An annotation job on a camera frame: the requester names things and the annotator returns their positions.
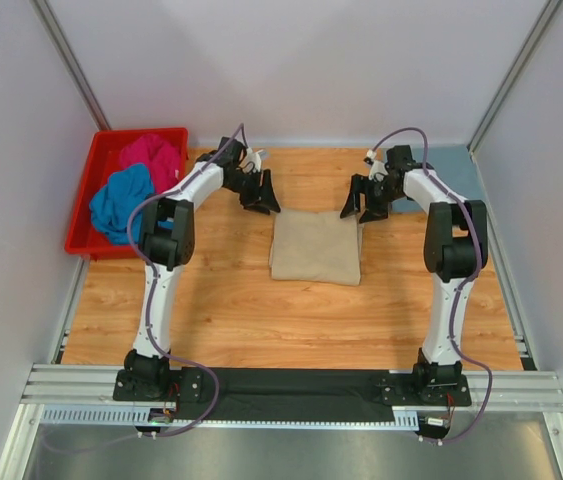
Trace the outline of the beige t shirt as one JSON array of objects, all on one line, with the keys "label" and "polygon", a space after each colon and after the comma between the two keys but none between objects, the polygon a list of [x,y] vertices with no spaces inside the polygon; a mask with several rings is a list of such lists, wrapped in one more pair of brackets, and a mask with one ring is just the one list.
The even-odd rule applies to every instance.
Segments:
[{"label": "beige t shirt", "polygon": [[271,278],[357,286],[362,239],[363,226],[354,216],[284,209],[274,220]]}]

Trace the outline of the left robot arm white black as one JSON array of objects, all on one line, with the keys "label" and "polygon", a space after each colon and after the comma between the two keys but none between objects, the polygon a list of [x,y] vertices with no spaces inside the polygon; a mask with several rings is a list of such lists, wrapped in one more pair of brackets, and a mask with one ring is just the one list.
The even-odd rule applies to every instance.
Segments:
[{"label": "left robot arm white black", "polygon": [[217,159],[204,154],[181,183],[142,208],[138,251],[146,258],[146,287],[140,327],[115,381],[115,400],[174,399],[177,375],[168,359],[170,323],[178,283],[195,248],[195,211],[226,188],[239,196],[246,210],[278,213],[271,171],[262,167],[266,156],[251,148]]}]

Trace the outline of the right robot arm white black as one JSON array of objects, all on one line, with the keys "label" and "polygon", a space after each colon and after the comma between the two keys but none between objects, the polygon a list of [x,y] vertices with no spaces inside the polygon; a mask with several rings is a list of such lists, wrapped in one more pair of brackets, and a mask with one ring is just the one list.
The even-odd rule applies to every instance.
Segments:
[{"label": "right robot arm white black", "polygon": [[487,209],[454,192],[432,169],[384,169],[355,174],[340,217],[360,223],[386,219],[392,201],[408,198],[426,213],[423,258],[432,275],[430,326],[409,374],[395,376],[423,398],[467,389],[461,339],[468,300],[487,263]]}]

